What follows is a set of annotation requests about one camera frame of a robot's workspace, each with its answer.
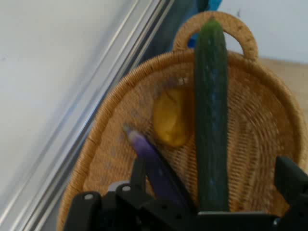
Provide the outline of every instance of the screw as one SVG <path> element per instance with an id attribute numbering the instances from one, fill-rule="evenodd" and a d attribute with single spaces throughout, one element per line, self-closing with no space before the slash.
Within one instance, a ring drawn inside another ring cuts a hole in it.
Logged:
<path id="1" fill-rule="evenodd" d="M 274 226 L 277 226 L 278 225 L 278 223 L 279 223 L 279 221 L 280 221 L 280 218 L 276 218 L 275 220 L 274 220 Z"/>
<path id="2" fill-rule="evenodd" d="M 125 191 L 125 192 L 130 191 L 130 187 L 129 186 L 124 186 L 122 188 L 122 191 Z"/>
<path id="3" fill-rule="evenodd" d="M 91 200 L 92 198 L 93 198 L 93 195 L 92 194 L 87 194 L 87 195 L 85 195 L 85 200 Z"/>

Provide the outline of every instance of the yellow fruit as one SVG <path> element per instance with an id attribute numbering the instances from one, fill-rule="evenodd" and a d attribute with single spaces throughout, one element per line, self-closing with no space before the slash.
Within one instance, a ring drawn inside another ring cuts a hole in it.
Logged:
<path id="1" fill-rule="evenodd" d="M 153 127 L 158 138 L 172 147 L 184 145 L 194 129 L 191 88 L 168 89 L 153 105 Z"/>

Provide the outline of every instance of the cucumber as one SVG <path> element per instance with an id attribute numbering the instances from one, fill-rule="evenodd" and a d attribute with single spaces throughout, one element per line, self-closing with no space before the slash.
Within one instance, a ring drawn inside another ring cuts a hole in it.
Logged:
<path id="1" fill-rule="evenodd" d="M 214 18 L 201 28 L 194 55 L 199 211 L 228 211 L 228 54 Z"/>

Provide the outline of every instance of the blue object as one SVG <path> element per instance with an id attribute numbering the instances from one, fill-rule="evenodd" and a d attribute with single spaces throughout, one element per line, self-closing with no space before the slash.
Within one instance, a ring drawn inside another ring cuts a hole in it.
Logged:
<path id="1" fill-rule="evenodd" d="M 208 4 L 209 4 L 209 7 L 208 7 L 207 10 L 209 10 L 209 11 L 216 11 L 216 10 L 218 9 L 218 7 L 219 7 L 221 1 L 222 1 L 222 0 L 209 0 L 209 3 L 208 3 Z M 197 13 L 198 13 L 196 4 L 193 6 L 193 11 L 190 12 L 190 13 L 193 13 L 193 14 L 190 14 L 190 15 L 188 16 L 188 18 L 190 18 L 190 17 L 193 16 L 194 14 L 197 14 Z M 187 44 L 187 46 L 188 46 L 189 48 L 194 48 L 194 46 L 195 46 L 195 44 L 196 44 L 196 40 L 197 40 L 197 35 L 198 35 L 198 34 L 194 34 L 194 35 L 192 35 L 192 37 L 189 39 L 188 44 Z"/>

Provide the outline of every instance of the woven rim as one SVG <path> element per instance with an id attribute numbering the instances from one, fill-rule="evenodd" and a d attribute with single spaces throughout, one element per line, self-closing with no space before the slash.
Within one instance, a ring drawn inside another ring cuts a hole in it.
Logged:
<path id="1" fill-rule="evenodd" d="M 225 15 L 224 17 L 230 16 L 226 16 L 224 13 L 210 12 L 210 14 L 215 14 L 215 17 L 222 17 L 222 15 Z M 210 18 L 208 16 L 204 16 L 206 13 L 202 13 L 201 15 L 203 15 L 201 16 L 203 18 L 202 20 L 205 18 Z M 193 22 L 195 20 L 198 21 L 200 18 L 198 19 L 198 17 L 193 17 Z M 191 25 L 189 21 L 183 25 L 183 27 L 188 27 Z M 247 32 L 247 35 L 250 34 L 252 36 L 250 30 L 247 28 L 247 31 L 246 26 L 243 23 L 241 23 L 243 25 L 243 27 L 241 27 L 238 26 L 240 22 L 238 19 L 234 21 L 238 29 L 244 29 L 244 31 Z M 175 51 L 159 55 L 138 66 L 135 70 L 127 74 L 104 100 L 96 114 L 94 125 L 85 141 L 80 156 L 75 164 L 71 180 L 64 192 L 57 221 L 57 230 L 60 231 L 63 228 L 73 197 L 82 192 L 84 181 L 89 173 L 89 167 L 95 155 L 95 150 L 100 145 L 101 135 L 109 119 L 113 116 L 115 108 L 121 102 L 125 94 L 131 91 L 139 81 L 146 78 L 153 72 L 163 70 L 171 65 L 193 61 L 193 49 L 186 49 L 186 45 L 183 46 L 183 44 L 186 43 L 181 41 L 182 39 L 188 40 L 188 35 L 191 35 L 191 33 L 193 34 L 198 30 L 192 29 L 192 32 L 190 31 L 189 33 L 185 33 L 185 30 L 186 29 L 181 28 L 176 36 L 174 44 Z M 257 45 L 253 36 L 253 39 L 247 40 L 249 36 L 242 36 L 243 38 L 239 38 L 239 36 L 236 35 L 236 30 L 230 28 L 230 31 L 227 32 L 233 33 L 232 35 L 240 41 L 245 55 L 244 58 L 240 54 L 229 51 L 229 63 L 243 69 L 247 73 L 254 73 L 254 75 L 258 76 L 260 83 L 271 90 L 285 107 L 288 119 L 294 128 L 294 136 L 297 138 L 295 139 L 295 152 L 299 153 L 300 159 L 295 161 L 298 162 L 301 168 L 308 170 L 308 165 L 306 164 L 308 149 L 307 127 L 304 121 L 303 113 L 295 97 L 273 72 L 264 68 L 258 61 L 255 61 L 257 59 Z"/>

